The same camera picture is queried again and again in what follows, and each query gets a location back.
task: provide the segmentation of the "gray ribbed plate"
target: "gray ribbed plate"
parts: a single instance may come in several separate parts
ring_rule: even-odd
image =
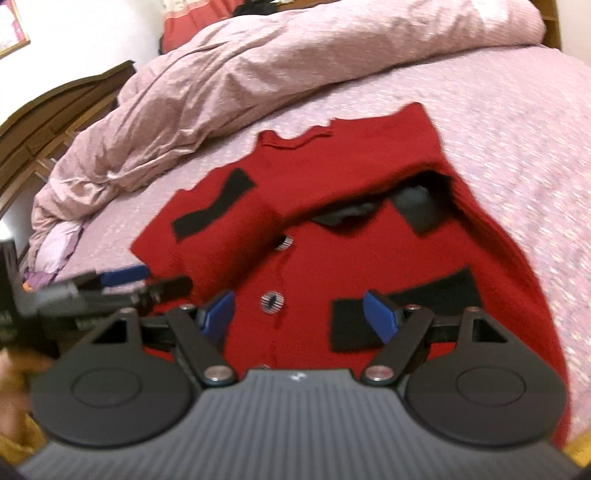
[[[50,443],[28,480],[564,480],[578,468],[546,443],[502,452],[433,436],[397,395],[347,370],[253,370],[206,391],[166,434],[134,447]]]

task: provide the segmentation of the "picture frame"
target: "picture frame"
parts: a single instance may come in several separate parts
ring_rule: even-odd
[[[30,42],[21,24],[17,0],[0,0],[0,59]]]

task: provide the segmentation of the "logo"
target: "logo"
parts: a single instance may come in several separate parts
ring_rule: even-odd
[[[294,382],[301,382],[302,380],[305,380],[306,378],[308,378],[308,375],[306,375],[304,372],[298,372],[293,375],[290,375],[290,378]]]

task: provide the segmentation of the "lavender bedsheet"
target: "lavender bedsheet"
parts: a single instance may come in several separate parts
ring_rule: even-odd
[[[590,85],[590,68],[537,46],[486,48],[328,87],[119,196],[88,227],[61,276],[135,263],[130,243],[174,192],[249,153],[261,130],[291,138],[331,118],[421,102],[447,158],[541,280],[570,368],[574,435],[591,424]]]

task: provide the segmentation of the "wall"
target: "wall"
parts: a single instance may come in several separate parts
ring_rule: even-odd
[[[17,0],[31,44],[0,59],[0,124],[42,93],[125,60],[153,59],[160,0]]]
[[[557,0],[563,52],[591,66],[591,0]]]

